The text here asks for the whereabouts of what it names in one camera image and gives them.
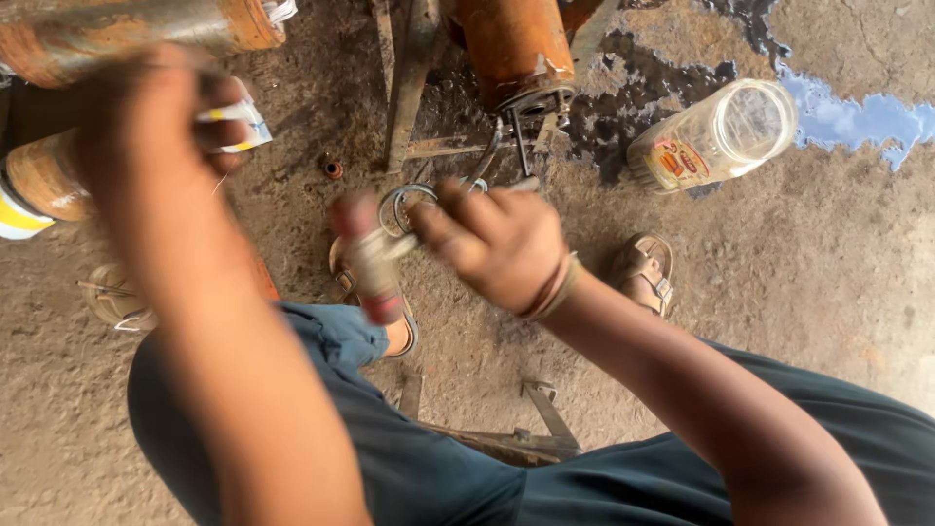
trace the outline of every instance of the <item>yellow tape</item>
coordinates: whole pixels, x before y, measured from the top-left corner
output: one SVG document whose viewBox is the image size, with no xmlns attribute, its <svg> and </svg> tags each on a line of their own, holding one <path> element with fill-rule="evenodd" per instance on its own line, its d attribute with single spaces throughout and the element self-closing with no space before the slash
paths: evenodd
<svg viewBox="0 0 935 526">
<path fill-rule="evenodd" d="M 54 221 L 39 221 L 29 215 L 17 212 L 2 197 L 0 197 L 0 223 L 23 230 L 41 230 L 55 224 Z"/>
</svg>

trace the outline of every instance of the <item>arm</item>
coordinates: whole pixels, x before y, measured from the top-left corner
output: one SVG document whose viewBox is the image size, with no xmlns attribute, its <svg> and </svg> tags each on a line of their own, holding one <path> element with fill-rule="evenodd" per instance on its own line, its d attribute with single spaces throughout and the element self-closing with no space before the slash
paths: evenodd
<svg viewBox="0 0 935 526">
<path fill-rule="evenodd" d="M 105 77 L 106 109 L 80 131 L 81 172 L 159 315 L 166 365 L 218 470 L 225 518 L 369 524 L 343 422 L 263 299 L 251 247 L 216 191 L 212 166 L 224 174 L 237 160 L 206 158 L 195 144 L 194 115 L 235 102 L 241 88 L 216 81 L 200 99 L 198 66 L 190 51 L 160 46 Z M 197 131 L 216 147 L 239 142 L 243 130 L 233 128 Z"/>
<path fill-rule="evenodd" d="M 412 211 L 425 241 L 486 298 L 527 312 L 568 248 L 531 194 L 439 189 Z M 863 474 L 816 421 L 689 334 L 584 273 L 546 328 L 636 394 L 724 478 L 738 524 L 885 524 Z"/>
</svg>

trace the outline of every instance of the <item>jar label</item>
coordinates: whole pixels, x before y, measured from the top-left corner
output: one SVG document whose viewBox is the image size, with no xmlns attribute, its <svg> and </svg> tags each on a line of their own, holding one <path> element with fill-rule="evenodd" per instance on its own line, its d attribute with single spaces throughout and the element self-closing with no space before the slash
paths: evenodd
<svg viewBox="0 0 935 526">
<path fill-rule="evenodd" d="M 694 148 L 677 139 L 660 139 L 644 157 L 646 165 L 667 190 L 707 184 L 708 165 Z"/>
</svg>

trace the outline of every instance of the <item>blue liquid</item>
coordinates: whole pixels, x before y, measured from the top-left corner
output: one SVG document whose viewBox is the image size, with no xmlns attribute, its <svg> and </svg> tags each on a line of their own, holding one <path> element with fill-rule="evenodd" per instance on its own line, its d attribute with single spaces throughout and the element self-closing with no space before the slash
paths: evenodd
<svg viewBox="0 0 935 526">
<path fill-rule="evenodd" d="M 931 104 L 907 106 L 893 95 L 864 97 L 863 104 L 853 98 L 840 100 L 826 82 L 797 75 L 776 61 L 778 82 L 796 99 L 798 130 L 796 145 L 809 144 L 829 152 L 843 144 L 855 152 L 864 142 L 881 148 L 888 139 L 896 145 L 883 150 L 880 157 L 896 171 L 916 143 L 935 139 L 935 108 Z"/>
</svg>

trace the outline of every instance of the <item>oil stain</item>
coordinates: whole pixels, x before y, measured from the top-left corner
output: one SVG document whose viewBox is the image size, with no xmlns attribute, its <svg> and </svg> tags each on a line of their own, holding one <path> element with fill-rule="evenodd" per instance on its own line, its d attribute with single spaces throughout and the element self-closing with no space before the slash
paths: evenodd
<svg viewBox="0 0 935 526">
<path fill-rule="evenodd" d="M 776 41 L 770 32 L 770 14 L 779 0 L 700 0 L 721 16 L 740 21 L 743 35 L 754 51 L 771 60 L 792 56 L 792 49 Z"/>
<path fill-rule="evenodd" d="M 675 96 L 683 108 L 703 100 L 737 78 L 733 62 L 717 68 L 705 65 L 678 67 L 649 49 L 637 46 L 632 33 L 615 31 L 604 38 L 591 67 L 608 72 L 626 69 L 626 81 L 616 93 L 579 95 L 572 104 L 572 153 L 589 152 L 607 185 L 620 181 L 626 169 L 626 148 L 642 132 L 677 110 L 659 101 Z"/>
<path fill-rule="evenodd" d="M 907 106 L 893 95 L 874 94 L 862 103 L 841 100 L 826 82 L 795 73 L 776 63 L 779 83 L 796 99 L 798 130 L 796 144 L 814 144 L 829 152 L 838 144 L 855 152 L 865 142 L 883 148 L 880 157 L 896 171 L 916 143 L 935 139 L 935 108 L 931 104 Z"/>
</svg>

